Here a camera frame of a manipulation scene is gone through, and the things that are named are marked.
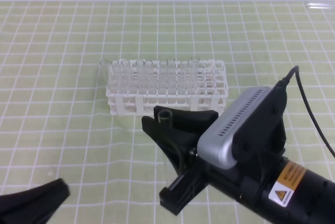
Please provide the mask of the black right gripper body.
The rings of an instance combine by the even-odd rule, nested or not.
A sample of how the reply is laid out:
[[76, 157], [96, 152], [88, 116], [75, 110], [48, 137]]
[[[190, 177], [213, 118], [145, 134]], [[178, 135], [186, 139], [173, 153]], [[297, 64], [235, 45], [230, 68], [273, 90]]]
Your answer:
[[178, 215], [208, 185], [236, 200], [258, 215], [284, 215], [285, 208], [269, 199], [276, 176], [285, 165], [282, 156], [285, 149], [284, 122], [280, 120], [265, 140], [265, 147], [258, 149], [248, 160], [223, 170], [201, 159], [195, 151], [195, 142], [190, 145], [179, 142], [182, 150], [176, 154], [163, 151], [177, 171], [177, 179], [160, 191], [160, 204]]

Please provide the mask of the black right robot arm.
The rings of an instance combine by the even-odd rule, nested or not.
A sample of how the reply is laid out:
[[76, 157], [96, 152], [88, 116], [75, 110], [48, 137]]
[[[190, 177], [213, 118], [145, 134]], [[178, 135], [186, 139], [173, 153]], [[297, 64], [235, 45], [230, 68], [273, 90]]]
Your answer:
[[221, 169], [200, 156], [200, 138], [218, 119], [215, 111], [182, 111], [157, 106], [142, 117], [143, 131], [177, 173], [159, 193], [160, 204], [177, 215], [207, 186], [272, 223], [334, 223], [334, 182], [283, 156], [286, 139], [277, 110], [252, 113], [237, 132], [237, 163]]

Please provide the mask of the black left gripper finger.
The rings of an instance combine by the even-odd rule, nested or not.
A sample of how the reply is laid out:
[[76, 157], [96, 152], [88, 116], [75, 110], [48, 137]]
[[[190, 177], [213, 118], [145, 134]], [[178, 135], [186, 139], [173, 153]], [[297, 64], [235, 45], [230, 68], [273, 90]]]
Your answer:
[[47, 223], [70, 196], [59, 178], [44, 185], [1, 196], [1, 223]]

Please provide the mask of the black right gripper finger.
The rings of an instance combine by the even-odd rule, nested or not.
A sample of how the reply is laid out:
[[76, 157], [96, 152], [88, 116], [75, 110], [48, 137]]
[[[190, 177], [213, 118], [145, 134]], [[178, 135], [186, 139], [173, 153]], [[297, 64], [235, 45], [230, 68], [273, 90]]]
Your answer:
[[218, 118], [218, 113], [214, 110], [185, 111], [163, 106], [155, 106], [154, 119], [158, 119], [158, 113], [165, 109], [168, 109], [172, 112], [173, 121], [177, 128], [195, 133], [195, 146], [193, 148], [196, 147], [200, 136]]
[[177, 128], [174, 121], [171, 128], [161, 127], [158, 119], [148, 116], [141, 122], [142, 130], [160, 147], [176, 173], [183, 173], [189, 150], [195, 146], [195, 133]]

